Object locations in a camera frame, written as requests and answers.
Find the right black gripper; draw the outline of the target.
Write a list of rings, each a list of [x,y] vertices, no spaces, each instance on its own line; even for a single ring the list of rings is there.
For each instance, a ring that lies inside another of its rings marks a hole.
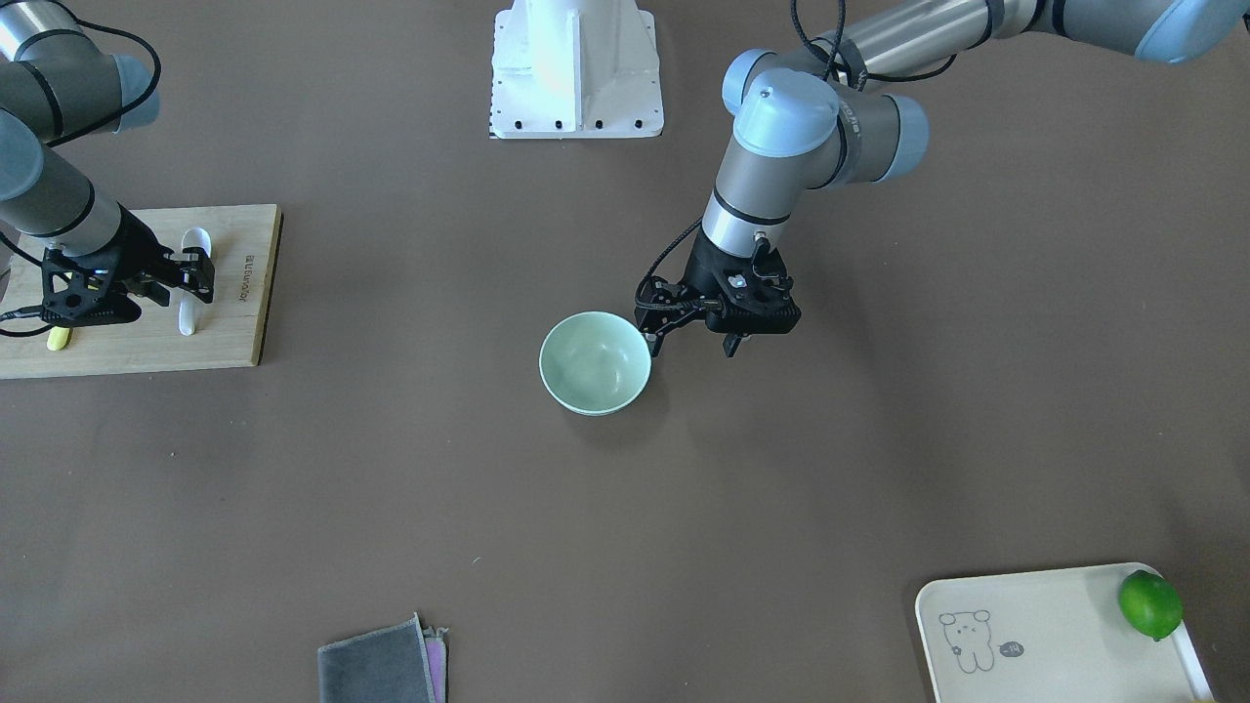
[[[118,231],[102,249],[84,256],[68,256],[66,246],[48,249],[40,268],[39,316],[55,326],[132,323],[142,316],[134,295],[151,298],[158,306],[182,300],[209,306],[216,289],[204,246],[185,246],[176,254],[129,210],[120,211]]]

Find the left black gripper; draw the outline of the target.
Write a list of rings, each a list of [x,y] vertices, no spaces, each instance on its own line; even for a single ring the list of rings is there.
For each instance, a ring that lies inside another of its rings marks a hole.
[[[650,357],[659,357],[664,338],[701,320],[725,334],[724,357],[736,357],[744,336],[788,334],[801,316],[792,298],[792,279],[780,251],[768,236],[749,243],[745,256],[722,251],[708,235],[692,239],[682,279],[644,276],[635,316]]]

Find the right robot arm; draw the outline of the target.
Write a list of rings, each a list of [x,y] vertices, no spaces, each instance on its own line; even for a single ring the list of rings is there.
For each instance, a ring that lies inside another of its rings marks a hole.
[[[145,65],[102,53],[91,24],[58,1],[5,1],[2,23],[2,221],[41,243],[38,306],[2,320],[38,319],[41,331],[132,323],[138,299],[169,306],[171,293],[211,304],[206,246],[180,251],[78,168],[58,146],[124,133],[159,115],[160,59]]]

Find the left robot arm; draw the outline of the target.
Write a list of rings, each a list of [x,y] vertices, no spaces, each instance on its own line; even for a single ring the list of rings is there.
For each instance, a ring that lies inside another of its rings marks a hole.
[[[1179,65],[1248,20],[1245,1],[906,1],[794,53],[750,50],[722,79],[728,151],[679,280],[648,269],[635,293],[651,355],[692,321],[722,335],[726,357],[754,335],[791,331],[801,311],[778,253],[804,191],[880,183],[926,154],[924,108],[888,88],[941,75],[962,53],[1028,33]]]

